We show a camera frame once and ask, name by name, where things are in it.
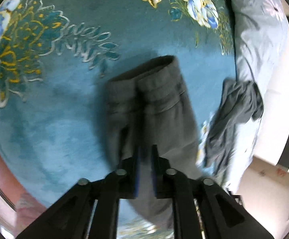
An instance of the dark gray garment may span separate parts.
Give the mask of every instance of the dark gray garment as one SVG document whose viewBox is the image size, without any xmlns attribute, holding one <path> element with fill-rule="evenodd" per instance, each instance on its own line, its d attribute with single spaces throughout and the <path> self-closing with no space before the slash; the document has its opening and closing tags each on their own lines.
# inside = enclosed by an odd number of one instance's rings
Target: dark gray garment
<svg viewBox="0 0 289 239">
<path fill-rule="evenodd" d="M 246 123 L 263 114 L 262 96 L 253 81 L 225 79 L 219 110 L 206 141 L 206 166 L 215 162 L 215 175 L 222 172 L 233 148 L 235 124 Z"/>
<path fill-rule="evenodd" d="M 152 59 L 113 78 L 107 85 L 107 153 L 113 168 L 130 157 L 135 145 L 158 146 L 159 155 L 173 168 L 197 179 L 198 134 L 193 111 L 174 56 Z M 136 211 L 159 227 L 173 226 L 171 200 L 156 199 L 151 181 L 150 150 L 142 154 L 139 197 L 131 200 Z"/>
</svg>

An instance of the pink fabric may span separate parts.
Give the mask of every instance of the pink fabric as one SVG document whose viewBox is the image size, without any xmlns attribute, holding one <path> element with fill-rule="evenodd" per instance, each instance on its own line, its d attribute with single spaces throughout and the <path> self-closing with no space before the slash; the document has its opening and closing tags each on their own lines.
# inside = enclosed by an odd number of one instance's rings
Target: pink fabric
<svg viewBox="0 0 289 239">
<path fill-rule="evenodd" d="M 20 200 L 16 203 L 16 226 L 14 230 L 14 236 L 19 235 L 25 228 L 27 228 L 33 221 L 37 219 L 44 211 L 46 207 L 41 205 L 33 196 L 29 193 L 22 194 Z"/>
</svg>

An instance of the metal bolt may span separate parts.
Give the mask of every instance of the metal bolt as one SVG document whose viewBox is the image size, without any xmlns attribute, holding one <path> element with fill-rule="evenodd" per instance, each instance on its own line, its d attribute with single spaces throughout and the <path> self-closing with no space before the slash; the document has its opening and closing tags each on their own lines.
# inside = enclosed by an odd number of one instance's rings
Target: metal bolt
<svg viewBox="0 0 289 239">
<path fill-rule="evenodd" d="M 81 185 L 81 186 L 87 185 L 88 182 L 89 182 L 89 180 L 86 179 L 86 178 L 81 178 L 81 179 L 78 180 L 78 184 Z"/>
<path fill-rule="evenodd" d="M 207 185 L 207 186 L 211 186 L 211 185 L 214 184 L 214 181 L 212 179 L 210 179 L 210 178 L 206 178 L 206 179 L 203 180 L 203 183 L 205 185 Z"/>
<path fill-rule="evenodd" d="M 175 175 L 177 172 L 178 171 L 173 169 L 173 168 L 166 170 L 166 174 L 168 174 L 168 175 Z"/>
<path fill-rule="evenodd" d="M 118 169 L 118 170 L 116 170 L 116 174 L 117 174 L 117 175 L 120 175 L 120 176 L 126 175 L 126 170 L 124 170 L 124 169 Z"/>
</svg>

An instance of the gray pants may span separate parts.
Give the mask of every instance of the gray pants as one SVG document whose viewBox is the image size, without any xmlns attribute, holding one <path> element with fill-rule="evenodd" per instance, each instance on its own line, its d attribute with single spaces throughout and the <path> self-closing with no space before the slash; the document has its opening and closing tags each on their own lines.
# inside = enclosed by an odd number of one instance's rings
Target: gray pants
<svg viewBox="0 0 289 239">
<path fill-rule="evenodd" d="M 148 221 L 171 228 L 171 200 L 156 199 L 153 193 L 150 148 L 154 144 L 173 168 L 192 179 L 201 176 L 195 166 L 196 122 L 174 56 L 152 59 L 107 84 L 107 154 L 111 166 L 115 169 L 119 158 L 131 157 L 135 146 L 147 148 L 141 155 L 139 197 L 130 202 Z"/>
</svg>

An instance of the leaf pattern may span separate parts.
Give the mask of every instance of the leaf pattern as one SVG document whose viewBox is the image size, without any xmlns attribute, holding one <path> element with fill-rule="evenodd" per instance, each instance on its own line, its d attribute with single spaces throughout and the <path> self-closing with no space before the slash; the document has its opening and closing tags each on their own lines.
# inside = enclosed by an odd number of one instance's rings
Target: leaf pattern
<svg viewBox="0 0 289 239">
<path fill-rule="evenodd" d="M 101 27 L 85 27 L 72 24 L 64 31 L 64 36 L 56 45 L 56 53 L 62 55 L 65 48 L 73 52 L 74 56 L 83 58 L 82 62 L 89 62 L 89 69 L 104 65 L 105 60 L 118 60 L 120 55 L 114 51 L 117 44 L 108 41 L 110 32 L 102 32 Z"/>
</svg>

